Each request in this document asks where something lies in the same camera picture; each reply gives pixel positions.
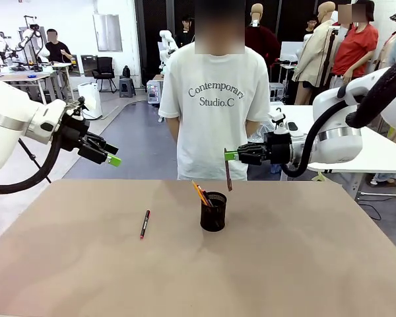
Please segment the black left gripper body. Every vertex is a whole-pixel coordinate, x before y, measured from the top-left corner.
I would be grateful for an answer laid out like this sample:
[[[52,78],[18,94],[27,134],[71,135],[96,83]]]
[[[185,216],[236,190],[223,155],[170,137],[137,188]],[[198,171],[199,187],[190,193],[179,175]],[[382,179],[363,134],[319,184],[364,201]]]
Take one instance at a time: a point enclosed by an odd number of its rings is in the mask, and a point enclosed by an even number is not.
[[[59,148],[68,152],[78,149],[79,153],[85,153],[89,150],[85,139],[88,129],[89,123],[84,119],[81,110],[65,112],[57,130]]]

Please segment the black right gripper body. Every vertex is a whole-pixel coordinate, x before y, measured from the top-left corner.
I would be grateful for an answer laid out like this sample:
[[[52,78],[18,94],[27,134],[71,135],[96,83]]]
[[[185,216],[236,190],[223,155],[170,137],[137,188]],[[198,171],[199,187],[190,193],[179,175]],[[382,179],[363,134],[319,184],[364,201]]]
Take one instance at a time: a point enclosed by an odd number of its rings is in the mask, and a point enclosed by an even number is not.
[[[267,150],[266,158],[271,164],[288,164],[291,161],[291,135],[289,132],[276,134],[268,132],[264,136],[264,145]]]

